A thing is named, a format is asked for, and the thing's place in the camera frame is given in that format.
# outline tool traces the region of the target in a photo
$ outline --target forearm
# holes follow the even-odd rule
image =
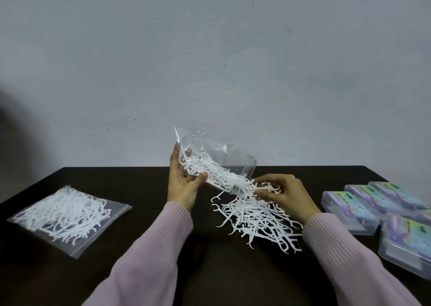
[[[420,305],[334,215],[311,217],[303,237],[331,280],[340,306]]]
[[[175,202],[163,211],[115,263],[84,306],[172,305],[177,259],[193,229],[189,212]]]

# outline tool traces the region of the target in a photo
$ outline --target hand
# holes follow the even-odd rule
[[[201,173],[197,177],[188,175],[185,178],[183,166],[178,160],[179,153],[178,143],[176,143],[169,169],[168,202],[176,202],[190,212],[196,200],[197,189],[207,180],[208,173]]]
[[[321,213],[307,193],[307,190],[305,190],[302,182],[293,175],[267,174],[254,180],[259,184],[270,182],[274,186],[281,185],[281,194],[274,194],[266,190],[257,189],[256,199],[277,203],[287,215],[292,216],[301,224],[305,224],[313,215]]]

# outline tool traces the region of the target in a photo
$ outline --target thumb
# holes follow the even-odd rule
[[[270,193],[264,189],[256,189],[255,193],[257,195],[256,200],[266,200],[277,204],[280,202],[280,194]]]
[[[205,181],[208,179],[208,173],[202,172],[200,175],[196,177],[191,183],[190,186],[193,190],[197,190]]]

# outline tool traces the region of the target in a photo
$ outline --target ribbed cuff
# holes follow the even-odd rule
[[[323,268],[333,271],[358,256],[364,246],[358,242],[330,213],[312,216],[302,232],[305,242],[313,250]]]
[[[176,202],[167,202],[146,233],[162,248],[179,255],[192,230],[190,213]]]

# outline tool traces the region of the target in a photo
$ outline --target dark tabletop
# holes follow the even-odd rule
[[[78,306],[110,273],[115,261],[151,225],[166,202],[167,167],[62,168],[0,205],[0,304]],[[261,166],[255,175],[292,173],[316,204],[324,190],[366,184],[384,178],[364,166]],[[133,206],[75,260],[18,225],[6,222],[24,207],[70,184],[85,193]],[[284,254],[278,245],[247,238],[220,225],[210,198],[218,190],[205,185],[192,211],[194,230],[178,259],[174,305],[335,305],[328,278],[310,249]],[[226,195],[223,201],[232,197]],[[377,251],[379,233],[356,236]],[[423,305],[431,305],[431,283],[388,261],[383,265]]]

